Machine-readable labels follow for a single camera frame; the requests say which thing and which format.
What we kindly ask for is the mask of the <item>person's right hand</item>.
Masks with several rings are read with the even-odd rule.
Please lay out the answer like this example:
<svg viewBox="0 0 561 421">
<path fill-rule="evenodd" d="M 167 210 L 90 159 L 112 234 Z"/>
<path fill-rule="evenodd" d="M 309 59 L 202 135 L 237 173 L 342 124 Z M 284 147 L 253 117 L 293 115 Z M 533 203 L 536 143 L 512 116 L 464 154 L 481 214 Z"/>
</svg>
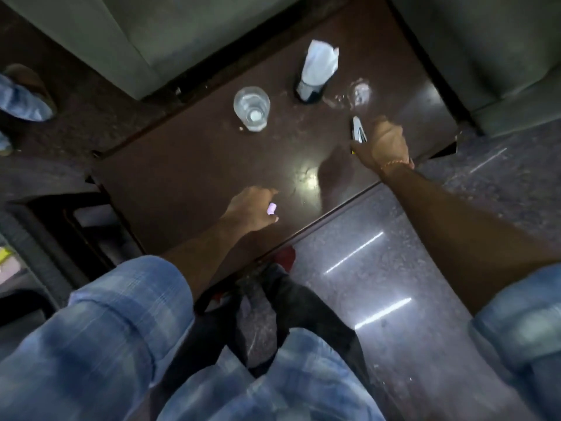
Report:
<svg viewBox="0 0 561 421">
<path fill-rule="evenodd" d="M 379 117 L 377 120 L 387 120 L 387 117 Z M 375 173 L 389 172 L 398 165 L 415 168 L 403 134 L 373 134 L 372 131 L 371 129 L 370 138 L 366 143 L 350 143 L 352 152 L 362 165 Z"/>
</svg>

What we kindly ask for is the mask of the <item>person's left hand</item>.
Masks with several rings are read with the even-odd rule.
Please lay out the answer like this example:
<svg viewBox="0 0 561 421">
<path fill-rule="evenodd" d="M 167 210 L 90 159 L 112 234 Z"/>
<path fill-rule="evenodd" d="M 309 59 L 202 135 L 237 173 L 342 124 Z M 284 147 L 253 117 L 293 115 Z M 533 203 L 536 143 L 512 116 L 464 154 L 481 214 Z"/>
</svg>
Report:
<svg viewBox="0 0 561 421">
<path fill-rule="evenodd" d="M 220 222 L 240 237 L 260 231 L 268 226 L 257 226 L 256 218 L 259 214 L 267 213 L 268 205 L 277 194 L 276 189 L 247 187 L 232 198 Z"/>
</svg>

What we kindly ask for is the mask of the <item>person's right forearm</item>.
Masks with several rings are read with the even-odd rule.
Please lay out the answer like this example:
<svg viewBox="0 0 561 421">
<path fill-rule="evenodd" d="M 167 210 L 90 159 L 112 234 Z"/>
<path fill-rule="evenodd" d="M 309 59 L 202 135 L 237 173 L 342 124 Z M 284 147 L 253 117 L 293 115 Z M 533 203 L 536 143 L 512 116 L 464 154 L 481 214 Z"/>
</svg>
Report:
<svg viewBox="0 0 561 421">
<path fill-rule="evenodd" d="M 471 315 L 561 252 L 526 231 L 398 165 L 380 173 L 426 251 Z"/>
</svg>

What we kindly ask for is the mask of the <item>person's left forearm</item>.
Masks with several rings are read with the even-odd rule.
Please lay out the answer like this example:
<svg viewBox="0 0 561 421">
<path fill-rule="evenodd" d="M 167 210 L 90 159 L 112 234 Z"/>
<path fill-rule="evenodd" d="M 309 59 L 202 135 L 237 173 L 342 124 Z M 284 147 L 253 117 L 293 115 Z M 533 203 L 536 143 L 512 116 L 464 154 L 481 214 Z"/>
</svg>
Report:
<svg viewBox="0 0 561 421">
<path fill-rule="evenodd" d="M 220 219 L 213 226 L 161 257 L 173 264 L 186 280 L 193 301 L 206 291 L 219 266 L 237 242 L 250 232 L 247 224 L 235 219 Z"/>
</svg>

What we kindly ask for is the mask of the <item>red shoe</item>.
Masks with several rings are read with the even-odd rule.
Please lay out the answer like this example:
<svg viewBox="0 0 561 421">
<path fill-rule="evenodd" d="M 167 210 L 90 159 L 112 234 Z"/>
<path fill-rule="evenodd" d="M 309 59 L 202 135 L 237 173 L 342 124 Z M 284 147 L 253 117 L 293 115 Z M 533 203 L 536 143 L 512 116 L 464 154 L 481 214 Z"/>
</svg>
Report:
<svg viewBox="0 0 561 421">
<path fill-rule="evenodd" d="M 273 261 L 280 265 L 287 273 L 290 273 L 296 261 L 295 248 L 292 246 L 284 247 L 273 256 Z"/>
</svg>

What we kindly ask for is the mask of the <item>black tissue holder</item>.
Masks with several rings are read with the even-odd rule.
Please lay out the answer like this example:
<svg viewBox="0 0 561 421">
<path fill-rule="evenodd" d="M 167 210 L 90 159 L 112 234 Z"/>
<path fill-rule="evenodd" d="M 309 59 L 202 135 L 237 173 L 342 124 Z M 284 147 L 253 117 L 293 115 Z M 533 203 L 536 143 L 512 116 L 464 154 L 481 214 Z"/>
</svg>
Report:
<svg viewBox="0 0 561 421">
<path fill-rule="evenodd" d="M 325 74 L 313 74 L 302 70 L 294 81 L 294 95 L 302 104 L 315 104 L 320 101 L 330 79 L 331 77 L 326 77 Z"/>
</svg>

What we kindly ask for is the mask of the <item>white paper tissue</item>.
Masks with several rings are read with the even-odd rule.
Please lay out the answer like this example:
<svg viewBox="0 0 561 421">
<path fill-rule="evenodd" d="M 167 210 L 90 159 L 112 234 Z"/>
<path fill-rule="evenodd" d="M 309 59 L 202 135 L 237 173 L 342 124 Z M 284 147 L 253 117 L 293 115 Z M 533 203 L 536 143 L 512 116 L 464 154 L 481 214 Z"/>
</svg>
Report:
<svg viewBox="0 0 561 421">
<path fill-rule="evenodd" d="M 301 81 L 309 86 L 325 85 L 338 70 L 340 49 L 312 40 L 302 68 Z"/>
</svg>

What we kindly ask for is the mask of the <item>black trousers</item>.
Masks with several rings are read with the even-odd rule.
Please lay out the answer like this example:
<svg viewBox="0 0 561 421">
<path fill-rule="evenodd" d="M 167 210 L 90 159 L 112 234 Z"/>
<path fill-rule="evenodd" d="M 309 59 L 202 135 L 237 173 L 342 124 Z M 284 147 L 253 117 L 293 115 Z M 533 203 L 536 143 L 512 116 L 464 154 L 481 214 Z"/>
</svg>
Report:
<svg viewBox="0 0 561 421">
<path fill-rule="evenodd" d="M 276 314 L 277 345 L 291 328 L 303 328 L 333 348 L 371 393 L 368 368 L 356 333 L 308 287 L 294 282 L 280 264 L 270 262 L 259 273 L 265 297 Z M 158 388 L 170 398 L 191 376 L 215 364 L 222 349 L 230 350 L 247 366 L 245 340 L 237 325 L 242 295 L 195 318 L 192 329 L 176 353 Z"/>
</svg>

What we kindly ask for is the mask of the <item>clear glass of water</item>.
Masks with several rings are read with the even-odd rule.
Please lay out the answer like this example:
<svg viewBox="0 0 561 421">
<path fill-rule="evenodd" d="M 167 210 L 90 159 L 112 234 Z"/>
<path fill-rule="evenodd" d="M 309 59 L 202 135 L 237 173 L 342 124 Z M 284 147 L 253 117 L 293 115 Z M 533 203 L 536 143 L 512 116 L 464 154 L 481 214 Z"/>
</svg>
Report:
<svg viewBox="0 0 561 421">
<path fill-rule="evenodd" d="M 237 91 L 233 108 L 237 117 L 250 132 L 260 132 L 268 124 L 270 98 L 258 86 L 244 87 Z"/>
</svg>

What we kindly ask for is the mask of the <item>grey sofa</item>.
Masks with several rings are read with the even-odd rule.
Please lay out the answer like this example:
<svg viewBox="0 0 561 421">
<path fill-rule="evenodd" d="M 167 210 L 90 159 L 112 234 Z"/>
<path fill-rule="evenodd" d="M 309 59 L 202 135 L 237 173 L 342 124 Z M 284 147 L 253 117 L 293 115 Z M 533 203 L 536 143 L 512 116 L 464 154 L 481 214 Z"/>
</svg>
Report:
<svg viewBox="0 0 561 421">
<path fill-rule="evenodd" d="M 0 0 L 133 99 L 300 0 Z"/>
<path fill-rule="evenodd" d="M 479 130 L 561 120 L 561 0 L 390 0 Z"/>
</svg>

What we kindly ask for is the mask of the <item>blue plaid shirt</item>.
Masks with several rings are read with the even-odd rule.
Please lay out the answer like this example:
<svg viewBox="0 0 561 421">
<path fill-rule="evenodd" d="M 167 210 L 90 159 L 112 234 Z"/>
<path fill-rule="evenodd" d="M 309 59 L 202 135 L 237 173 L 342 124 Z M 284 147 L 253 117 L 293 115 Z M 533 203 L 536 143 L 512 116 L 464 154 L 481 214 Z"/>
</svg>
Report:
<svg viewBox="0 0 561 421">
<path fill-rule="evenodd" d="M 124 421 L 194 323 L 179 270 L 142 256 L 75 291 L 0 362 L 0 421 Z M 478 351 L 531 409 L 561 421 L 561 263 L 500 291 L 469 324 Z M 227 347 L 158 421 L 385 421 L 342 357 L 292 328 L 254 379 Z"/>
</svg>

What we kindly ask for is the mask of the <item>brown sandal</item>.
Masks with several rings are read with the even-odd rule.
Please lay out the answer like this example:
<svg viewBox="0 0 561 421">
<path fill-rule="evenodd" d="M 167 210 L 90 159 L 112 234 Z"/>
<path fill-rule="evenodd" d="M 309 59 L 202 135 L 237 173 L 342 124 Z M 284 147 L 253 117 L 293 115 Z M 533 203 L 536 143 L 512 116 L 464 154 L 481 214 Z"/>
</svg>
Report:
<svg viewBox="0 0 561 421">
<path fill-rule="evenodd" d="M 3 75 L 11 78 L 16 82 L 16 84 L 20 84 L 30 90 L 33 94 L 37 94 L 41 99 L 43 99 L 51 108 L 54 109 L 54 117 L 57 114 L 57 106 L 46 88 L 46 84 L 40 78 L 40 76 L 32 70 L 31 68 L 19 64 L 14 63 L 8 65 L 4 71 L 2 72 Z"/>
</svg>

